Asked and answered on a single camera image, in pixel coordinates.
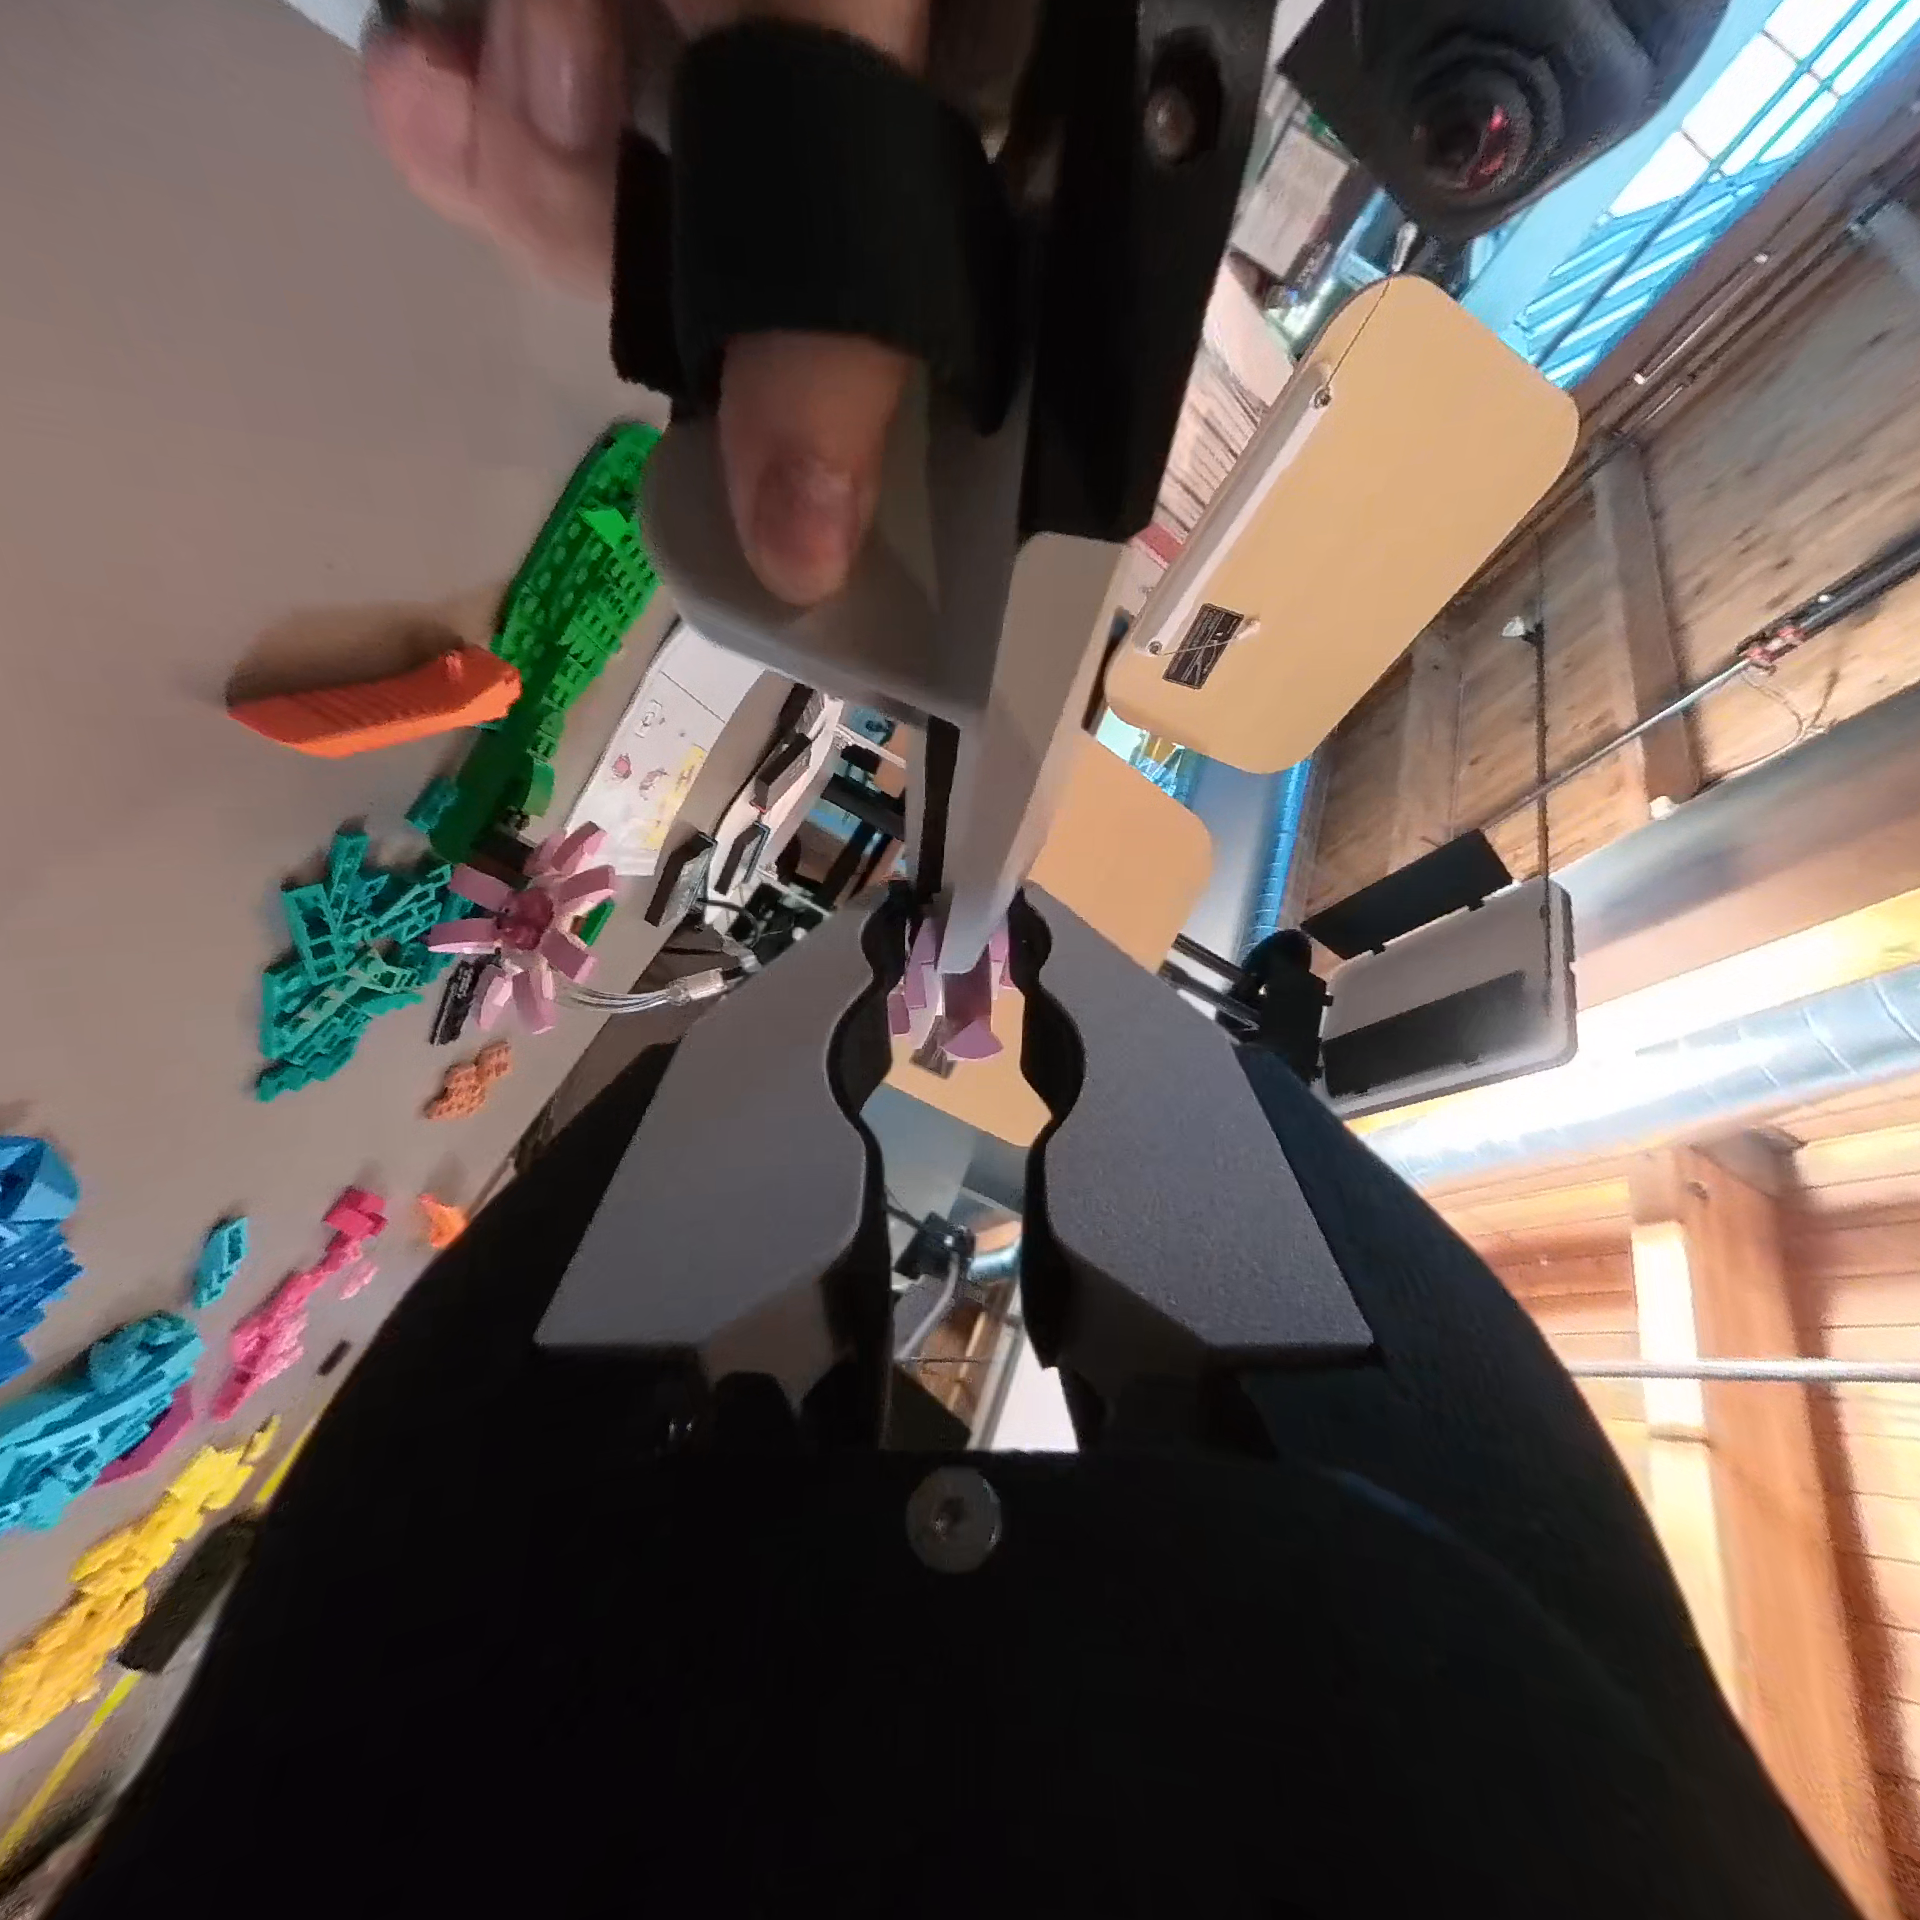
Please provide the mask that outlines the pile of cyan lego pieces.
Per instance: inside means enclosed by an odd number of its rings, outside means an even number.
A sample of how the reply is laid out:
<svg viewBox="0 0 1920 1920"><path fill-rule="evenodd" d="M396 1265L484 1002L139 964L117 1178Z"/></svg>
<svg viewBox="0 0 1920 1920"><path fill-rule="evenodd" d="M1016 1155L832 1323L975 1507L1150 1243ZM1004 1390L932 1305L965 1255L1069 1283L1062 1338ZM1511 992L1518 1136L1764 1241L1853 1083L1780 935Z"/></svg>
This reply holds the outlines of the pile of cyan lego pieces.
<svg viewBox="0 0 1920 1920"><path fill-rule="evenodd" d="M3 1532L49 1529L129 1455L189 1385L200 1334L155 1313L99 1338L59 1377L3 1409Z"/></svg>

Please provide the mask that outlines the black hanging panel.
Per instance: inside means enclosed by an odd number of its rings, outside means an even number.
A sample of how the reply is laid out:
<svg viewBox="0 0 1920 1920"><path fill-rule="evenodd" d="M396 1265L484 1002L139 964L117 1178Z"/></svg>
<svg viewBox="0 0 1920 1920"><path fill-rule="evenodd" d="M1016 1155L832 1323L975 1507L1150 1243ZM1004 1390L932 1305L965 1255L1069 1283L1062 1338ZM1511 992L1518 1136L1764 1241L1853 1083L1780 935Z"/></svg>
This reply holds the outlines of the black hanging panel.
<svg viewBox="0 0 1920 1920"><path fill-rule="evenodd" d="M1463 832L1303 921L1303 935L1347 962L1461 910L1476 910L1513 882L1500 851Z"/></svg>

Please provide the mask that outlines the pink lego flower with stems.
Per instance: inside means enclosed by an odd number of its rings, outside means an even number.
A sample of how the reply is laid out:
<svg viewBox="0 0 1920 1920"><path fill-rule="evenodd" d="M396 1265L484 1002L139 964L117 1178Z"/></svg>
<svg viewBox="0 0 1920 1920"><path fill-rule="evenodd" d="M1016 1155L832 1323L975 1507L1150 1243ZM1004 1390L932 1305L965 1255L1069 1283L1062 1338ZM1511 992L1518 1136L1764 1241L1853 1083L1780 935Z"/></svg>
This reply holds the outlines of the pink lego flower with stems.
<svg viewBox="0 0 1920 1920"><path fill-rule="evenodd" d="M606 1017L641 1017L701 1008L745 983L743 967L700 967L644 992L606 992L590 983L595 954L576 923L609 905L620 876L603 860L597 824L545 838L515 880L460 866L447 891L471 914L425 934L432 954L473 962L465 1024L492 1034L517 1023L528 1035L553 1032L561 1007Z"/></svg>

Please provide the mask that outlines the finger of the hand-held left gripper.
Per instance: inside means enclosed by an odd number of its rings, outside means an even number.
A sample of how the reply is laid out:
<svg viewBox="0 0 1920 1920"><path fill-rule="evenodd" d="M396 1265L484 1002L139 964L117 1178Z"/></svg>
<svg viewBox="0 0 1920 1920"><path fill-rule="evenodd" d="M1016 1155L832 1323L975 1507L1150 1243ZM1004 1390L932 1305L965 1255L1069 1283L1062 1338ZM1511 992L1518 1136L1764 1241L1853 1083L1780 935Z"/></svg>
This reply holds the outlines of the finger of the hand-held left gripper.
<svg viewBox="0 0 1920 1920"><path fill-rule="evenodd" d="M919 769L919 891L942 970L972 970L1064 792L1109 650L1125 542L972 544L944 566Z"/></svg>

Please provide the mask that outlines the silver ventilation duct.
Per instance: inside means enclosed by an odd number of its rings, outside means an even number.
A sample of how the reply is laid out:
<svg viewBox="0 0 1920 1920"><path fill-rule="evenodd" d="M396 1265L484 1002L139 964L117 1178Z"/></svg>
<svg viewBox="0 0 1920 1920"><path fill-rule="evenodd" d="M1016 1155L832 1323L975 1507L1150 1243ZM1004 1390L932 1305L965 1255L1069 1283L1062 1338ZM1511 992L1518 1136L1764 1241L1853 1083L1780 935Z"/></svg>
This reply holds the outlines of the silver ventilation duct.
<svg viewBox="0 0 1920 1920"><path fill-rule="evenodd" d="M1591 1162L1913 1078L1917 964L1617 1057L1484 1088L1368 1135L1416 1186Z"/></svg>

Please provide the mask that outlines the pile of small orange pieces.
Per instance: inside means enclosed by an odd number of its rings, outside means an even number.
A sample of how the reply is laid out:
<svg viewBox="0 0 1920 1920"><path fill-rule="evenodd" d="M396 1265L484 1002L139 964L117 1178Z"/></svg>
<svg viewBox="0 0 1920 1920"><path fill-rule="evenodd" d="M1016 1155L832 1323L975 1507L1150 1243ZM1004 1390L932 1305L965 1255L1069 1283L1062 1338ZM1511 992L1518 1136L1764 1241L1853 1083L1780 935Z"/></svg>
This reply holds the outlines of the pile of small orange pieces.
<svg viewBox="0 0 1920 1920"><path fill-rule="evenodd" d="M509 1043L494 1040L479 1047L469 1060L446 1070L437 1094L422 1104L420 1119L430 1123L455 1123L477 1116L509 1073Z"/></svg>

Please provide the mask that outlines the small pink lego flower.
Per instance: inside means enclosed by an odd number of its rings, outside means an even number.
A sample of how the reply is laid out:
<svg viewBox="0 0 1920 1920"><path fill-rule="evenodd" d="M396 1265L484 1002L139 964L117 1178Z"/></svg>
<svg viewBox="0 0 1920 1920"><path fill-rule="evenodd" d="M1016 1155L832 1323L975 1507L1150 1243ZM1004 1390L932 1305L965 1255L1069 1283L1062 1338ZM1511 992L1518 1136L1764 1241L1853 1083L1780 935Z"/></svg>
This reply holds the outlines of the small pink lego flower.
<svg viewBox="0 0 1920 1920"><path fill-rule="evenodd" d="M1007 926L995 930L965 971L944 971L942 950L942 918L925 912L908 938L903 971L886 992L884 1012L895 1054L908 1065L947 1080L960 1068L1001 1057L995 1010L1012 983Z"/></svg>

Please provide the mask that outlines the pile of black lego pieces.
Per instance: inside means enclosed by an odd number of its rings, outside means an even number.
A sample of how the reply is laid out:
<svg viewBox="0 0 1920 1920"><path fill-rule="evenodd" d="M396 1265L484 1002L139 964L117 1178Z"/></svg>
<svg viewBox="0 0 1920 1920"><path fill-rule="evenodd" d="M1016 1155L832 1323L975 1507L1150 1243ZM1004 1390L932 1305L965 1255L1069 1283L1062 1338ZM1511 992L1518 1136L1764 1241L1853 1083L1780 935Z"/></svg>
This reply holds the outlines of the pile of black lego pieces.
<svg viewBox="0 0 1920 1920"><path fill-rule="evenodd" d="M212 1528L196 1542L115 1663L125 1674L163 1674L224 1606L251 1560L257 1529L261 1519L247 1513Z"/></svg>

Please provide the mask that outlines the magenta lego piece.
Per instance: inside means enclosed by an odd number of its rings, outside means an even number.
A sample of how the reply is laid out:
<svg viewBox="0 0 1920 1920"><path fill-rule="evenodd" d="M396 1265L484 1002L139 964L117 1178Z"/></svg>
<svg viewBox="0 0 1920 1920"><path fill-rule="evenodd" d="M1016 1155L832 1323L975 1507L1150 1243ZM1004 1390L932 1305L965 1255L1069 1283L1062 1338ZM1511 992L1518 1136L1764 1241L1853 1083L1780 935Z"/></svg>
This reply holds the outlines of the magenta lego piece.
<svg viewBox="0 0 1920 1920"><path fill-rule="evenodd" d="M168 1455L191 1422L195 1390L191 1383L180 1383L152 1430L148 1430L125 1455L109 1460L95 1483L108 1486L148 1473Z"/></svg>

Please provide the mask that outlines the window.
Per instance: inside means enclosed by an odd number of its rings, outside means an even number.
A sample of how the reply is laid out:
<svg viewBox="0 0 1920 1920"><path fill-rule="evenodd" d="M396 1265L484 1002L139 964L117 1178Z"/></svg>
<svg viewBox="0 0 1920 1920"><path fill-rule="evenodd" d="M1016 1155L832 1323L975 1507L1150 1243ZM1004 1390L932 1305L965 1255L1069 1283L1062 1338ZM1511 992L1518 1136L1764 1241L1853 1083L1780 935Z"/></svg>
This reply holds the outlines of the window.
<svg viewBox="0 0 1920 1920"><path fill-rule="evenodd" d="M1736 2L1646 131L1472 249L1455 300L1572 390L1908 56L1916 2Z"/></svg>

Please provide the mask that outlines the pile of pink lego pieces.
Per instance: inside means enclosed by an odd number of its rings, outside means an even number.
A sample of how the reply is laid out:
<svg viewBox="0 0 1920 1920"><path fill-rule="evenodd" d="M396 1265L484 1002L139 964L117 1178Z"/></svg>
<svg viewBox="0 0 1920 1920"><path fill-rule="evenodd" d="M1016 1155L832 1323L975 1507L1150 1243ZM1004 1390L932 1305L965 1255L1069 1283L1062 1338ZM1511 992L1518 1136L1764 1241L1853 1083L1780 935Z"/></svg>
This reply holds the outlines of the pile of pink lego pieces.
<svg viewBox="0 0 1920 1920"><path fill-rule="evenodd" d="M283 1377L304 1355L304 1330L317 1296L334 1290L349 1302L375 1273L377 1240L389 1230L389 1203L372 1188L348 1186L323 1217L323 1255L291 1273L275 1294L244 1314L231 1330L225 1371L212 1395L207 1418L229 1422L254 1395Z"/></svg>

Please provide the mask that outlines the pile of yellow lego pieces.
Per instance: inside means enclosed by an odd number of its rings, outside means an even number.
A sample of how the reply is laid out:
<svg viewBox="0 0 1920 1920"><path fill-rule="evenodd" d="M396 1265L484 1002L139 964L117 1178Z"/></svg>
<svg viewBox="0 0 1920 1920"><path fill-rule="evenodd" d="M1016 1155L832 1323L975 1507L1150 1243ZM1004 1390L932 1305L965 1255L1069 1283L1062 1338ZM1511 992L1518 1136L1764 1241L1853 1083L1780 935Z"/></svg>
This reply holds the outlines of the pile of yellow lego pieces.
<svg viewBox="0 0 1920 1920"><path fill-rule="evenodd" d="M139 1519L85 1550L65 1600L5 1651L5 1754L95 1697L109 1660L145 1617L158 1576L244 1494L278 1426L281 1418L269 1418L233 1448L200 1448Z"/></svg>

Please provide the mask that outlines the grey hanging panel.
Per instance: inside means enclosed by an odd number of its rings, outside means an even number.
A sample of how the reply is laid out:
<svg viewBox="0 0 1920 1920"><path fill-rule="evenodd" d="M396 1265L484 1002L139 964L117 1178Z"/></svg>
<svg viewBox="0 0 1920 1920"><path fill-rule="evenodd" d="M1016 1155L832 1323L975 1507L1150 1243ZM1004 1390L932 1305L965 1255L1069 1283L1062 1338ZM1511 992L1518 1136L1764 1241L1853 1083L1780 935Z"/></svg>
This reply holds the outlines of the grey hanging panel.
<svg viewBox="0 0 1920 1920"><path fill-rule="evenodd" d="M1334 967L1319 1088L1344 1121L1568 1065L1577 1057L1572 902L1524 880Z"/></svg>

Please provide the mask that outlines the lego instruction booklet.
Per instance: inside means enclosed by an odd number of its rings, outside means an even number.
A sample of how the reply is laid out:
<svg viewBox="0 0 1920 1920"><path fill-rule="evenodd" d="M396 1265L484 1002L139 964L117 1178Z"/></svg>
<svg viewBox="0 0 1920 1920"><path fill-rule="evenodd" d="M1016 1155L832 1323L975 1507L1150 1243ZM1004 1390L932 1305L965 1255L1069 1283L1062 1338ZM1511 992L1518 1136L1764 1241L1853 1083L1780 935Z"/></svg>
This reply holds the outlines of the lego instruction booklet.
<svg viewBox="0 0 1920 1920"><path fill-rule="evenodd" d="M662 641L568 816L603 835L622 880L655 873L665 840L720 737L768 671L684 619Z"/></svg>

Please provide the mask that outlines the yellow strip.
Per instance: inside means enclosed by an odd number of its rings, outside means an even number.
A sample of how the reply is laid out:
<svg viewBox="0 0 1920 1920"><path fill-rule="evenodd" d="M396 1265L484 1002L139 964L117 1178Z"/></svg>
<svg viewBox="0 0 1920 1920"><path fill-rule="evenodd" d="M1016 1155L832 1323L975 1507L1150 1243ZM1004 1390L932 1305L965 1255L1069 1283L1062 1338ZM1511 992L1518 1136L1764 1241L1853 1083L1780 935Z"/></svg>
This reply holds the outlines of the yellow strip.
<svg viewBox="0 0 1920 1920"><path fill-rule="evenodd" d="M64 1754L47 1767L41 1776L31 1798L22 1803L22 1809L11 1818L3 1835L3 1873L11 1871L11 1863L20 1857L28 1848L29 1839L37 1834L37 1827L47 1815L57 1798L61 1794L65 1780L76 1775L89 1748L95 1744L99 1735L108 1726L108 1721L128 1704L128 1699L139 1689L143 1681L142 1671L117 1671L108 1692L91 1706L91 1712L78 1729L78 1732L65 1744Z"/></svg>

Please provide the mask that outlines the green lego build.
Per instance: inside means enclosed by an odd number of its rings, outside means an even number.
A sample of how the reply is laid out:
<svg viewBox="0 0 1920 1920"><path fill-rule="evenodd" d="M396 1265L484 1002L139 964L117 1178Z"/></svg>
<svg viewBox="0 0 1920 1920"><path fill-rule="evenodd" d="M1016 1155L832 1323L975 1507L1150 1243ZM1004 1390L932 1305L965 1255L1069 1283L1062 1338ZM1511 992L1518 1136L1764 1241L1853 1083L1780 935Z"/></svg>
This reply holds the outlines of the green lego build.
<svg viewBox="0 0 1920 1920"><path fill-rule="evenodd" d="M428 832L439 860L465 863L494 830L543 814L566 721L655 596L637 495L661 428L617 422L576 465L497 603L492 654L518 699L484 723Z"/></svg>

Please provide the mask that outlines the orange brick separator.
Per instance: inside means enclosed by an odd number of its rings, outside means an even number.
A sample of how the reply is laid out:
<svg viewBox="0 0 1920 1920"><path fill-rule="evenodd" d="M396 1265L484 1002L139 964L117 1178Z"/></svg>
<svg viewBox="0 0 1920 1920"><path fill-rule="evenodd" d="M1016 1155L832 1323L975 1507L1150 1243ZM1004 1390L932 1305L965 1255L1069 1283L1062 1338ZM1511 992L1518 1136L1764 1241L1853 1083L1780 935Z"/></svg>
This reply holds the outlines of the orange brick separator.
<svg viewBox="0 0 1920 1920"><path fill-rule="evenodd" d="M277 747L349 759L479 729L520 698L520 673L477 644L455 644L382 680L304 689L229 704L229 718Z"/></svg>

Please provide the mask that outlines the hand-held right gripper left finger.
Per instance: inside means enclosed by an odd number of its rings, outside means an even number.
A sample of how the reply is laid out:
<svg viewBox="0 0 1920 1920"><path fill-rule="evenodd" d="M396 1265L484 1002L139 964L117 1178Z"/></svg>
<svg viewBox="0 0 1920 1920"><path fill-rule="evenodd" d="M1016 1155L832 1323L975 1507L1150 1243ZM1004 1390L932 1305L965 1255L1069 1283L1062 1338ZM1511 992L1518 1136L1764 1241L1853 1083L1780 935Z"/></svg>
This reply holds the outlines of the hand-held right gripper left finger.
<svg viewBox="0 0 1920 1920"><path fill-rule="evenodd" d="M534 1334L636 1363L695 1409L768 1383L830 1448L876 1449L894 1250L861 1113L894 1064L901 884L841 907L673 1050Z"/></svg>

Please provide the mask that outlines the large tan hanging panel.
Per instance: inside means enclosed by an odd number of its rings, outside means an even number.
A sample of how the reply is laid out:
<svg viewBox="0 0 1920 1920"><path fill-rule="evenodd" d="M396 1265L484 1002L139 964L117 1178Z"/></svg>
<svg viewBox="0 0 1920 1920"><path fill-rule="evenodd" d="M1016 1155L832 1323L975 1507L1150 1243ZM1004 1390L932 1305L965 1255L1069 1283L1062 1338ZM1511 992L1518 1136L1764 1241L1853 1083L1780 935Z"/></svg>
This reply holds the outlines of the large tan hanging panel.
<svg viewBox="0 0 1920 1920"><path fill-rule="evenodd" d="M1311 758L1568 467L1577 407L1451 295L1384 278L1296 367L1102 689L1248 775Z"/></svg>

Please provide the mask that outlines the pile of teal lego pieces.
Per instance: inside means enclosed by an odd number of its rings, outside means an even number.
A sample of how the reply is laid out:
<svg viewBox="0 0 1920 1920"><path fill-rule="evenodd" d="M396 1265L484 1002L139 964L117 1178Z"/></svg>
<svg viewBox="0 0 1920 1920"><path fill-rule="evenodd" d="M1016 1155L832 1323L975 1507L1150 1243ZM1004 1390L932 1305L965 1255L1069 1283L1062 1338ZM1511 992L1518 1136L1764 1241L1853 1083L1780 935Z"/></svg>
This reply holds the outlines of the pile of teal lego pieces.
<svg viewBox="0 0 1920 1920"><path fill-rule="evenodd" d="M375 1019L417 1007L449 967L425 940L447 920L449 864L379 866L368 849L340 827L319 876L278 891L288 951L261 976L255 1102L328 1081Z"/></svg>

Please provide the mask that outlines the pile of blue lego pieces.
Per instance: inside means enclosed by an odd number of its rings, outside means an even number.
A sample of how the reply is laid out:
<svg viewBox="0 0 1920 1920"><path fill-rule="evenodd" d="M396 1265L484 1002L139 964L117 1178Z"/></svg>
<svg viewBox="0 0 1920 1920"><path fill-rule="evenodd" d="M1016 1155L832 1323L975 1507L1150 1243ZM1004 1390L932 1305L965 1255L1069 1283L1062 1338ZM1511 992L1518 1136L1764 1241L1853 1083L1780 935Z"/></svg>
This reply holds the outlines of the pile of blue lego pieces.
<svg viewBox="0 0 1920 1920"><path fill-rule="evenodd" d="M3 1380L20 1377L29 1338L80 1276L64 1223L80 1179L39 1136L3 1136Z"/></svg>

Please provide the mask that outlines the person's left hand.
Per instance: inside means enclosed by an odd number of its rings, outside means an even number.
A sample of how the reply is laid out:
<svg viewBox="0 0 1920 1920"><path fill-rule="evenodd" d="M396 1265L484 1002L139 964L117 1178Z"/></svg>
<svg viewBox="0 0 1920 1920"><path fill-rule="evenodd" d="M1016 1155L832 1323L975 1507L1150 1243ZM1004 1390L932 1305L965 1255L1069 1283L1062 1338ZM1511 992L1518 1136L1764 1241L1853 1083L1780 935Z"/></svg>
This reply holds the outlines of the person's left hand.
<svg viewBox="0 0 1920 1920"><path fill-rule="evenodd" d="M612 284L617 148L644 40L684 42L752 17L865 42L924 70L924 2L492 6L477 40L437 24L382 30L364 52L372 129L399 178L577 298ZM796 609L841 593L873 526L904 358L833 334L759 332L727 348L718 446L745 561Z"/></svg>

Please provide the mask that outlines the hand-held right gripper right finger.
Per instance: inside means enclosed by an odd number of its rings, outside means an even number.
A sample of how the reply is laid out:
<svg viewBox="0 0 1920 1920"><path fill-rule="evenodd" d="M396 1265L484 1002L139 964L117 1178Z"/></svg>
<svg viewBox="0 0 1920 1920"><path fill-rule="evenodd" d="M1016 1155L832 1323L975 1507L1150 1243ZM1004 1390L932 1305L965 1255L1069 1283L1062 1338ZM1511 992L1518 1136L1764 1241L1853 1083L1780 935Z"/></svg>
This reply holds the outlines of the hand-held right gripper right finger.
<svg viewBox="0 0 1920 1920"><path fill-rule="evenodd" d="M1007 912L1021 1310L1084 1455L1257 1451L1257 1385L1375 1358L1237 1047L1062 902Z"/></svg>

